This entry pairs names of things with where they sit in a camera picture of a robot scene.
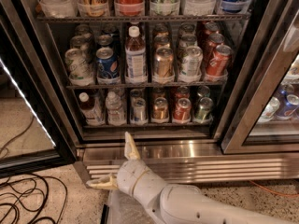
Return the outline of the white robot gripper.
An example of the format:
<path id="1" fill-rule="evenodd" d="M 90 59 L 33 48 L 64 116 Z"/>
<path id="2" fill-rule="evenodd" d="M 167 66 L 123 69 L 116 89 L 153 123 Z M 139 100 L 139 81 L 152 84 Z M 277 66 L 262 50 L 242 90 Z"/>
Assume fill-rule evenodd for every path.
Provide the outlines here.
<path id="1" fill-rule="evenodd" d="M 143 207 L 150 207 L 159 199 L 160 193 L 167 185 L 142 160 L 136 148 L 134 138 L 125 133 L 124 156 L 127 160 L 117 173 L 105 175 L 99 179 L 89 180 L 87 185 L 93 189 L 118 189 L 136 199 Z"/>

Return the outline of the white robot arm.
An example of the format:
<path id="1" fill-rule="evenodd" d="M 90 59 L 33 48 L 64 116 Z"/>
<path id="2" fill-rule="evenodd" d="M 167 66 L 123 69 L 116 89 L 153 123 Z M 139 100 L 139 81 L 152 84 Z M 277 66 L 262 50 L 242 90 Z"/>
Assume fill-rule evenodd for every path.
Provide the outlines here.
<path id="1" fill-rule="evenodd" d="M 144 163 L 135 140 L 125 135 L 126 161 L 119 171 L 89 180 L 93 189 L 117 189 L 138 201 L 156 224 L 293 224 L 212 200 L 193 185 L 170 184 Z"/>

